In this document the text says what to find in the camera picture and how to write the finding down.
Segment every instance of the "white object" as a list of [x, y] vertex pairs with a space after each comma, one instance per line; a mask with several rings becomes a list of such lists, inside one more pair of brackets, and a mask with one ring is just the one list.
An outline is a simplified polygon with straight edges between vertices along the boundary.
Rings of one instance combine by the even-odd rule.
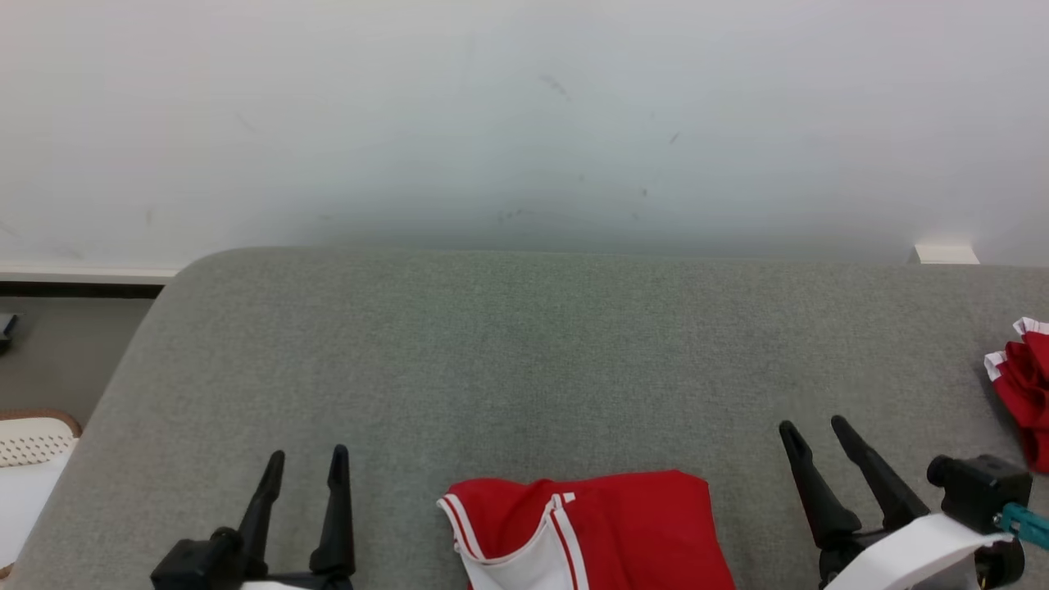
[[924, 235], [1049, 260], [1043, 0], [0, 6], [2, 264], [358, 239], [895, 264]]
[[38, 416], [0, 420], [0, 467], [57, 459], [72, 448], [77, 435], [79, 431], [73, 433], [69, 424], [58, 418]]
[[45, 463], [0, 468], [0, 567], [15, 563], [76, 446], [73, 439]]
[[916, 519], [907, 526], [875, 543], [859, 554], [827, 585], [826, 590], [904, 590], [921, 582], [933, 587], [935, 576], [947, 572], [957, 577], [950, 590], [979, 590], [963, 560], [985, 546], [1009, 541], [1012, 535], [980, 534], [946, 514], [929, 514]]
[[971, 246], [933, 246], [916, 244], [911, 252], [911, 264], [919, 265], [979, 265]]

